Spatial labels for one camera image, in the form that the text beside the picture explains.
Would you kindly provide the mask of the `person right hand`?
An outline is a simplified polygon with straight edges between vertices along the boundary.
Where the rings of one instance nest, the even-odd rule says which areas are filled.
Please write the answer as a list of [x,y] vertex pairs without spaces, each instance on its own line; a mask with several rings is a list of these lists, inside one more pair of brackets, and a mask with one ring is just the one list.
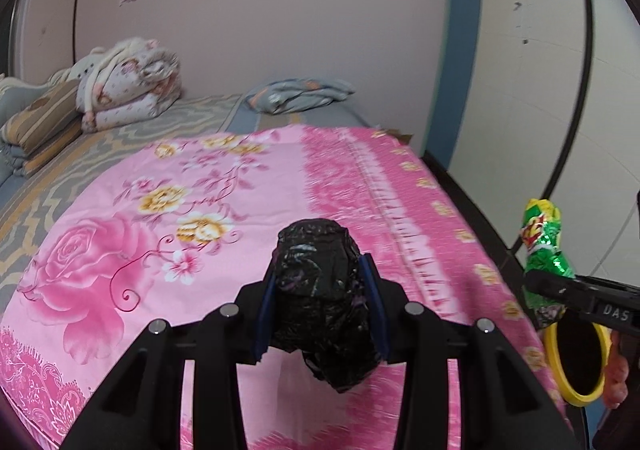
[[620,333],[611,332],[611,347],[604,368],[603,402],[610,410],[620,407],[628,396],[626,381],[629,375],[627,359],[620,353]]

